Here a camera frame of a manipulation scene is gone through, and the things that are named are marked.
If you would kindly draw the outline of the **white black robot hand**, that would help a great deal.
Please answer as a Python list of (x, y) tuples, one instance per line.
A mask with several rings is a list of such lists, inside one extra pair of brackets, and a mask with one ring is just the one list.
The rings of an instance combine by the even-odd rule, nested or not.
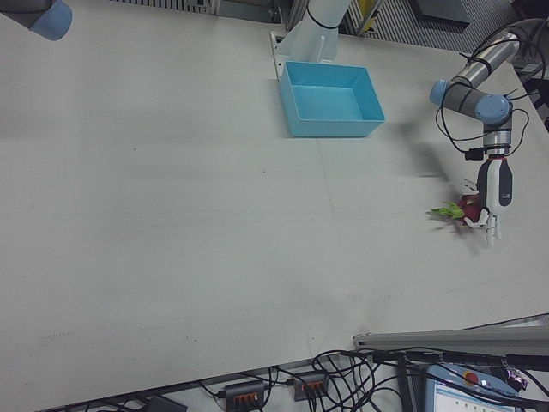
[(502, 238), (502, 216), (513, 198), (513, 174), (505, 156), (491, 156), (480, 167), (476, 192), (467, 198), (469, 210), (463, 221), (471, 228), (483, 229), (486, 242), (493, 245)]

